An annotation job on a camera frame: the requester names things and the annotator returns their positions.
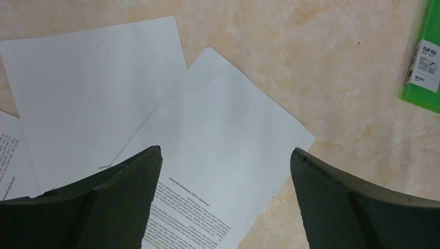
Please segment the green plastic clip folder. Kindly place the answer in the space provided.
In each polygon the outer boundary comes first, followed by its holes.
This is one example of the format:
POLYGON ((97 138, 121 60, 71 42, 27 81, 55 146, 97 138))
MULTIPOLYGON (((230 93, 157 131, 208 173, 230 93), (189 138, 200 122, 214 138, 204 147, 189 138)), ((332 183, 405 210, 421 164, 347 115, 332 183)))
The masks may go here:
POLYGON ((439 0, 427 2, 401 99, 439 113, 439 0))

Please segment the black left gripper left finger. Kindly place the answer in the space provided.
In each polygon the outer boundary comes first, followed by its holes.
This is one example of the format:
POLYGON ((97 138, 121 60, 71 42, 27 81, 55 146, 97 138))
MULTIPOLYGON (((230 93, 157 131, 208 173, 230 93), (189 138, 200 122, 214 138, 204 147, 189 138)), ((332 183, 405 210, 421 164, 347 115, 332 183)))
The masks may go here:
POLYGON ((35 197, 1 202, 1 248, 140 248, 163 158, 158 145, 35 197))

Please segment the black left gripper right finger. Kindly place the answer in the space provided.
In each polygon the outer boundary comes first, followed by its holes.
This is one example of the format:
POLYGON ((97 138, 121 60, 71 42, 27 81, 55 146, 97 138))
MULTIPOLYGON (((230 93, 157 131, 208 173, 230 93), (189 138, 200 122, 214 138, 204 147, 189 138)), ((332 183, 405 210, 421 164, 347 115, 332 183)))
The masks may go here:
POLYGON ((301 148, 291 176, 310 248, 439 248, 439 202, 393 191, 301 148))

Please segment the white printed paper sheet front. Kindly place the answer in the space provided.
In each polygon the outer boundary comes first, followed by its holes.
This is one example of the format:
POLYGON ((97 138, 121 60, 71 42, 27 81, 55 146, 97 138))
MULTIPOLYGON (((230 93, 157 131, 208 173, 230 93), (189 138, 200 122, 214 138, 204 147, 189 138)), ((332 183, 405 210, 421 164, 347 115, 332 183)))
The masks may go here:
POLYGON ((142 248, 237 248, 315 138, 206 48, 117 162, 158 145, 163 163, 142 248))

